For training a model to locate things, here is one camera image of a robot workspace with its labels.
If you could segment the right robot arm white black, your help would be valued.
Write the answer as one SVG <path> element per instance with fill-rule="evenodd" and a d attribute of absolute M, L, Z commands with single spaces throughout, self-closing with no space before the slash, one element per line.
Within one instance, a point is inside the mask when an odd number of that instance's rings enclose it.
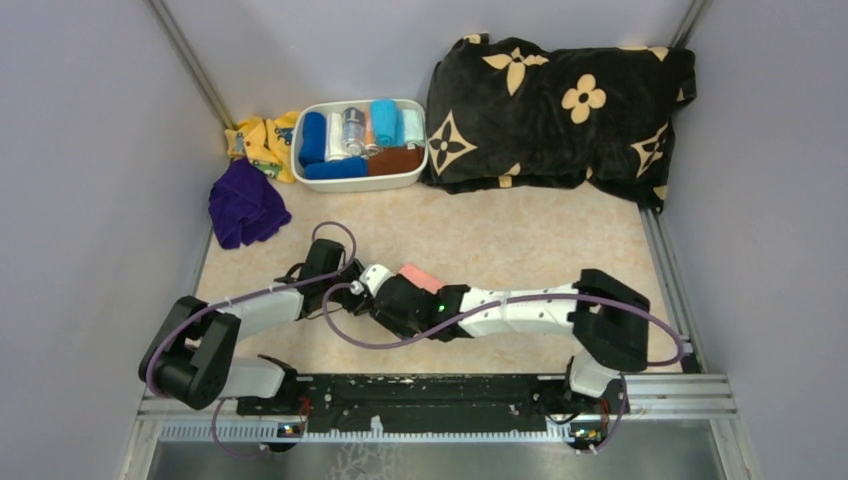
<path fill-rule="evenodd" d="M 382 265 L 367 267 L 358 280 L 373 300 L 371 316 L 402 340 L 506 333 L 575 339 L 583 349 L 569 361 L 563 398 L 576 412 L 590 411 L 620 374 L 648 366 L 650 302 L 601 270 L 584 269 L 575 282 L 542 290 L 452 284 L 430 292 Z"/>

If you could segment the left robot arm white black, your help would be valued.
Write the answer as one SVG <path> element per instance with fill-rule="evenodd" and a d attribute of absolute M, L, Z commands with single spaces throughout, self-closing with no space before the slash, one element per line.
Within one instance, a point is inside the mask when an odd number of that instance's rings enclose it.
<path fill-rule="evenodd" d="M 237 344 L 266 330 L 307 319 L 332 286 L 348 285 L 365 268 L 333 240 L 312 242 L 305 261 L 270 286 L 211 305 L 183 296 L 171 307 L 138 367 L 160 397 L 202 410 L 220 399 L 260 398 L 277 414 L 300 399 L 295 370 L 273 357 L 239 358 Z"/>

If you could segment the pink panda towel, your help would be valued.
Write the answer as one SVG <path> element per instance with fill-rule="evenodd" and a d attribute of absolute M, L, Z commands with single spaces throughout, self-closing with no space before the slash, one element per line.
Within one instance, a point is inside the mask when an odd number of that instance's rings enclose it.
<path fill-rule="evenodd" d="M 398 270 L 398 274 L 408 280 L 411 284 L 428 293 L 436 295 L 445 283 L 435 276 L 423 271 L 414 264 L 408 263 Z"/>

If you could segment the purple towel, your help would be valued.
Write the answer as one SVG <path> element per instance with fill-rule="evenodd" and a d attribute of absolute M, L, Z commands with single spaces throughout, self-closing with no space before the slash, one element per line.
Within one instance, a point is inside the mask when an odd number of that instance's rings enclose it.
<path fill-rule="evenodd" d="M 215 237 L 225 250 L 264 242 L 292 220 L 281 195 L 246 158 L 233 161 L 214 182 L 208 202 Z"/>

